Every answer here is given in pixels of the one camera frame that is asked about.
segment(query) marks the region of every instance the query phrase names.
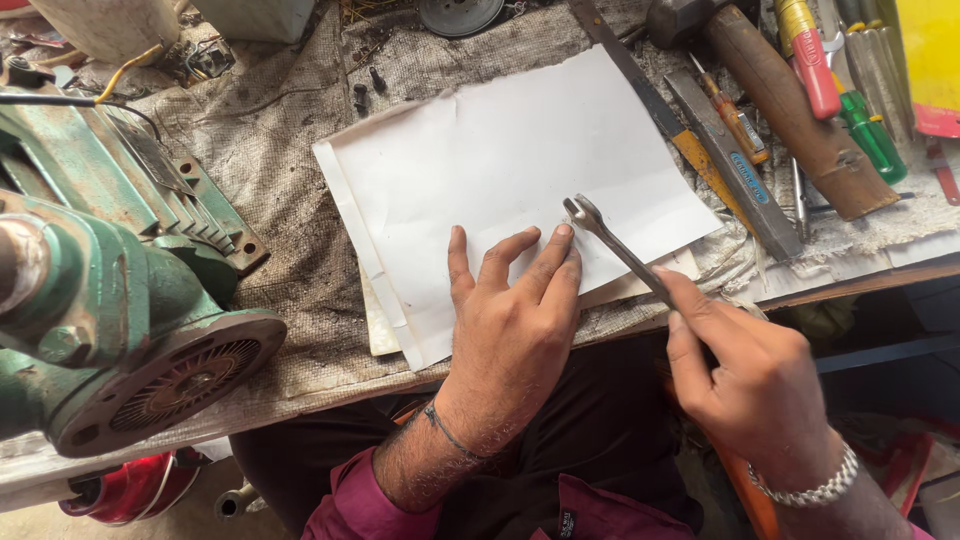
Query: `workbench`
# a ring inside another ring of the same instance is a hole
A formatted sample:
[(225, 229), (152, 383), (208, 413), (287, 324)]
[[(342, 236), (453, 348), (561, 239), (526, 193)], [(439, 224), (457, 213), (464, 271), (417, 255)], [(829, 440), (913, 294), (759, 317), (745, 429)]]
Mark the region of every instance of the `workbench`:
[[(616, 32), (642, 20), (647, 6), (633, 0), (597, 4)], [(231, 44), (237, 64), (227, 75), (134, 104), (159, 124), (170, 155), (196, 157), (272, 250), (264, 266), (241, 283), (235, 301), (277, 311), (290, 327), (286, 344), (260, 374), (222, 401), (127, 449), (67, 459), (39, 433), (0, 442), (0, 510), (66, 497), (65, 479), (136, 457), (445, 377), (448, 362), (413, 373), (401, 354), (370, 355), (355, 254), (310, 145), (359, 119), (348, 89), (369, 79), (369, 65), (390, 85), (371, 105), (376, 114), (449, 87), (557, 63), (589, 41), (563, 3), (454, 41), (427, 34), (412, 9), (344, 26), (336, 6), (318, 7), (310, 38), (299, 44)], [(651, 72), (685, 61), (681, 53), (651, 49), (647, 45), (639, 61), (652, 80)], [(718, 82), (728, 90), (735, 86), (723, 73)], [(665, 88), (660, 91), (668, 97)], [(960, 147), (945, 147), (950, 160), (960, 156)], [(677, 162), (684, 169), (679, 156)], [(772, 162), (761, 172), (786, 207), (792, 192), (782, 149)], [(695, 174), (684, 170), (684, 175), (709, 206), (719, 208)], [(932, 178), (915, 163), (904, 183), (917, 192), (920, 205), (938, 209), (943, 195)], [(700, 285), (774, 309), (960, 274), (960, 210), (905, 210), (909, 207), (882, 210), (853, 224), (825, 217), (819, 225), (832, 242), (828, 249), (811, 247), (800, 265), (770, 265), (763, 276), (756, 272), (752, 240), (727, 216), (724, 230), (691, 246), (704, 271)], [(860, 236), (844, 240), (848, 231)], [(649, 298), (617, 301), (585, 312), (575, 343), (664, 324), (665, 308)]]

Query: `person's left hand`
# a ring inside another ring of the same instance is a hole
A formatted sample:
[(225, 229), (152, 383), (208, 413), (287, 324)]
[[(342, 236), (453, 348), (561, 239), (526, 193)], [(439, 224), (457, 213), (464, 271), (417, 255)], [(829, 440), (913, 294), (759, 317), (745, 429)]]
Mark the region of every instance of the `person's left hand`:
[(485, 255), (475, 281), (467, 234), (450, 233), (450, 296), (457, 312), (450, 375), (434, 405), (450, 434), (474, 454), (498, 452), (553, 391), (566, 365), (580, 310), (581, 261), (562, 224), (513, 287), (510, 263), (537, 244), (531, 227)]

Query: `yellow object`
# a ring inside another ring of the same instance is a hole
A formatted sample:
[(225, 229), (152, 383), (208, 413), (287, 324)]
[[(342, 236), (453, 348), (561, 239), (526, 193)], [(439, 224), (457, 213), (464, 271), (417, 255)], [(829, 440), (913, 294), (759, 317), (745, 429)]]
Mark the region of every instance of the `yellow object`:
[(804, 30), (816, 30), (817, 23), (806, 0), (774, 0), (777, 10), (777, 24), (780, 26), (780, 46), (783, 56), (793, 56), (793, 38)]
[(843, 83), (840, 82), (840, 78), (837, 77), (837, 74), (830, 71), (830, 75), (833, 76), (833, 85), (837, 87), (837, 93), (842, 94), (846, 92), (847, 89), (843, 86)]
[(704, 145), (700, 143), (700, 139), (690, 130), (683, 130), (679, 135), (673, 137), (672, 140), (673, 143), (677, 145), (677, 150), (680, 150), (684, 158), (686, 158), (686, 160), (693, 165), (693, 168), (700, 173), (700, 176), (707, 181), (707, 185), (720, 197), (723, 204), (727, 205), (727, 208), (733, 212), (733, 215), (740, 220), (740, 223), (747, 228), (747, 231), (750, 231), (754, 238), (759, 238), (756, 231), (754, 231), (754, 226), (751, 225), (750, 220), (747, 219), (747, 214), (744, 213), (740, 205), (733, 199), (733, 193), (730, 191), (730, 188), (727, 187), (727, 183), (723, 181), (723, 177), (720, 176), (720, 171), (713, 165), (713, 160), (710, 159)]
[(53, 57), (47, 60), (35, 61), (36, 65), (69, 65), (74, 61), (86, 58), (86, 53), (80, 49), (74, 49), (65, 55)]
[(110, 94), (113, 93), (113, 89), (116, 88), (117, 83), (120, 82), (120, 78), (123, 77), (123, 74), (127, 72), (128, 69), (134, 67), (135, 65), (140, 65), (141, 63), (150, 59), (151, 56), (163, 50), (163, 45), (157, 44), (150, 48), (147, 52), (141, 54), (140, 56), (130, 59), (127, 63), (120, 66), (120, 69), (117, 69), (117, 72), (113, 74), (113, 77), (110, 77), (110, 82), (107, 83), (107, 87), (104, 88), (104, 93), (100, 94), (93, 100), (93, 103), (100, 105), (109, 99)]
[(956, 0), (898, 0), (917, 129), (960, 136), (960, 10)]

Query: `paper sheet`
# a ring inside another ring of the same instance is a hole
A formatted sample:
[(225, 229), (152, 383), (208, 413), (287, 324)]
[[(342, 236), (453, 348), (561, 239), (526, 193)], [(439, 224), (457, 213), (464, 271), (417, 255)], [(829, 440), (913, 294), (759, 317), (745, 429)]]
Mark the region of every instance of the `paper sheet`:
[[(530, 225), (542, 247), (578, 192), (642, 260), (720, 227), (602, 47), (371, 118), (314, 153), (414, 370), (451, 352), (452, 225), (467, 230), (474, 275), (486, 250)], [(592, 234), (578, 231), (575, 245), (581, 293), (628, 272)], [(510, 282), (536, 251), (511, 266)]]
[[(673, 251), (661, 258), (653, 261), (653, 264), (666, 266), (667, 268), (686, 274), (693, 281), (700, 279), (700, 268), (697, 266), (697, 259), (689, 247), (683, 247)], [(393, 327), (390, 326), (390, 319), (387, 318), (387, 312), (383, 310), (380, 301), (373, 292), (373, 285), (367, 272), (363, 269), (363, 264), (357, 264), (360, 270), (360, 284), (363, 287), (363, 303), (367, 309), (367, 333), (370, 335), (370, 354), (373, 356), (383, 356), (390, 353), (399, 352), (400, 342), (396, 339)], [(588, 309), (594, 306), (602, 306), (609, 302), (621, 300), (624, 298), (633, 298), (641, 294), (650, 292), (650, 287), (642, 282), (633, 272), (624, 274), (612, 282), (600, 285), (599, 287), (580, 295), (580, 309)]]

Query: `orange screwdriver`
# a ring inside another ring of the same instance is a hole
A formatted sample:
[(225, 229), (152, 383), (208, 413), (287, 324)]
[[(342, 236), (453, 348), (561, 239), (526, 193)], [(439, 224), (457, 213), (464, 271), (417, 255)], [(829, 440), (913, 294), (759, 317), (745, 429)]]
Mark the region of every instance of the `orange screwdriver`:
[(743, 148), (743, 151), (747, 153), (747, 156), (750, 157), (750, 161), (752, 161), (754, 165), (768, 160), (770, 158), (770, 151), (763, 146), (763, 141), (760, 140), (760, 137), (756, 134), (756, 131), (754, 131), (754, 127), (750, 125), (750, 120), (747, 119), (747, 115), (737, 110), (730, 94), (720, 89), (720, 86), (718, 86), (713, 78), (710, 77), (709, 73), (704, 70), (704, 67), (700, 65), (697, 58), (693, 56), (693, 53), (689, 53), (689, 55), (690, 59), (693, 60), (693, 64), (697, 66), (697, 70), (700, 71), (700, 77), (704, 82), (704, 86), (707, 87), (707, 95), (710, 97), (710, 102), (713, 104), (713, 107), (717, 109), (717, 112), (720, 113), (720, 117), (723, 118), (724, 124), (727, 124), (727, 128), (730, 129), (733, 138), (740, 144), (740, 148)]

